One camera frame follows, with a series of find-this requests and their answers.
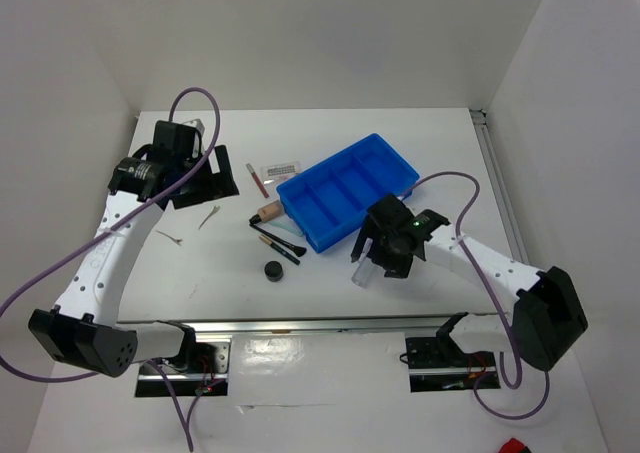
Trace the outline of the black round jar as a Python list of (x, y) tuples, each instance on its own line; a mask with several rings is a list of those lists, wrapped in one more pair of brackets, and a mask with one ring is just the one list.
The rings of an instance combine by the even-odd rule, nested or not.
[(270, 282), (279, 282), (284, 276), (283, 267), (278, 261), (269, 261), (264, 266), (264, 274)]

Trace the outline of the clear plastic tube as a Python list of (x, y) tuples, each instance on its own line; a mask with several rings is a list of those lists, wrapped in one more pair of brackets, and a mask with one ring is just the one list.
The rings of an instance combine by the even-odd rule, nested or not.
[(372, 263), (371, 259), (368, 256), (371, 244), (371, 239), (367, 239), (365, 241), (363, 251), (361, 252), (357, 260), (356, 270), (351, 277), (351, 281), (360, 288), (366, 288), (368, 286), (375, 269), (375, 265)]

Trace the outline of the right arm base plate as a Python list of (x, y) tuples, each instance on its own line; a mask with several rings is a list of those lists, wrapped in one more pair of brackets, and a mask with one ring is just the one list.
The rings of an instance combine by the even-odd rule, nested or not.
[(409, 337), (405, 345), (399, 361), (408, 367), (412, 393), (472, 390), (477, 379), (480, 389), (501, 388), (493, 353), (445, 353), (435, 337)]

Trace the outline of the beige hair clip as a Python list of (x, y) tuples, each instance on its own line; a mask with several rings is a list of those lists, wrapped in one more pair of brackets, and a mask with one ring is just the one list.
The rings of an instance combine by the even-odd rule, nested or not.
[(202, 227), (207, 223), (207, 221), (210, 220), (216, 213), (218, 213), (219, 210), (220, 206), (215, 205), (198, 226), (198, 231), (201, 230)]

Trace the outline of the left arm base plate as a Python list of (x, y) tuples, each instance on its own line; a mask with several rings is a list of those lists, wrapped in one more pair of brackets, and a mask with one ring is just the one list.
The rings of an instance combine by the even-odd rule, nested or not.
[[(194, 398), (198, 393), (205, 397), (228, 395), (228, 371), (230, 365), (231, 338), (203, 336), (198, 338), (198, 350), (187, 366), (178, 367), (168, 359), (156, 359), (178, 398)], [(150, 365), (139, 367), (134, 396), (136, 398), (168, 398), (168, 388), (162, 376)]]

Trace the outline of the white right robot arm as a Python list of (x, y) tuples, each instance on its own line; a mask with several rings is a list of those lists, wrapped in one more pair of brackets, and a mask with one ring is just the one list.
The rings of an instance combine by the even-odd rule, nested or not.
[(567, 272), (519, 263), (456, 232), (432, 210), (413, 214), (391, 194), (367, 211), (351, 252), (352, 261), (361, 257), (387, 278), (407, 278), (414, 259), (420, 259), (493, 291), (495, 313), (457, 313), (438, 330), (436, 352), (448, 365), (478, 352), (512, 351), (549, 372), (588, 327)]

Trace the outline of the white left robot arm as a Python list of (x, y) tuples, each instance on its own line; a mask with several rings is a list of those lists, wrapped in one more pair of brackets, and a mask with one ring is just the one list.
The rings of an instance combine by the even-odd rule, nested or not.
[(114, 168), (97, 245), (54, 306), (35, 310), (28, 323), (53, 360), (118, 377), (131, 364), (152, 359), (184, 372), (206, 352), (194, 329), (182, 323), (118, 322), (126, 283), (166, 207), (182, 209), (238, 193), (226, 147), (214, 149), (218, 172), (204, 158), (204, 131), (198, 119), (159, 120), (152, 142)]

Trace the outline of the brown hair clip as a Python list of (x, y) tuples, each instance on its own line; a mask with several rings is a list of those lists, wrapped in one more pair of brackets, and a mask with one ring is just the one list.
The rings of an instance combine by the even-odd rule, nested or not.
[(162, 235), (163, 237), (165, 237), (165, 238), (169, 239), (170, 241), (172, 241), (172, 242), (173, 242), (174, 244), (176, 244), (177, 246), (181, 246), (181, 243), (182, 243), (182, 241), (183, 241), (182, 239), (174, 238), (174, 237), (170, 236), (169, 234), (164, 233), (164, 232), (161, 232), (161, 231), (159, 231), (159, 230), (157, 230), (157, 229), (156, 229), (156, 230), (154, 230), (154, 231), (155, 231), (157, 234)]

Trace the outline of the false eyelash packet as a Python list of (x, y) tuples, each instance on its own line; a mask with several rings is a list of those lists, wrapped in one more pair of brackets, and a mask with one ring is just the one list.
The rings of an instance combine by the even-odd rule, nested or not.
[(302, 173), (301, 164), (297, 161), (262, 166), (260, 176), (265, 186), (286, 182)]

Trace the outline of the gold green mascara tube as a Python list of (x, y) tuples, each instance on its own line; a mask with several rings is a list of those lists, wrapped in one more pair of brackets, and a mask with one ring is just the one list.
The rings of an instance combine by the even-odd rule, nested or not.
[(287, 250), (285, 250), (283, 247), (281, 247), (279, 244), (277, 244), (273, 240), (269, 239), (268, 237), (266, 237), (264, 235), (260, 235), (259, 239), (263, 243), (268, 245), (271, 249), (276, 251), (278, 254), (280, 254), (281, 256), (283, 256), (284, 258), (289, 260), (290, 262), (292, 262), (293, 264), (295, 264), (295, 265), (299, 265), (300, 264), (300, 260), (297, 257), (295, 257), (294, 255), (289, 253)]

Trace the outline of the beige foundation bottle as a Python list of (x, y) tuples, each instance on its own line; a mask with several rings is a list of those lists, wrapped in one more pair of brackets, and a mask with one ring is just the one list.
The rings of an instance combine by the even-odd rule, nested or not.
[(284, 213), (284, 208), (280, 200), (271, 202), (257, 210), (257, 212), (249, 219), (250, 225), (260, 223), (268, 223)]

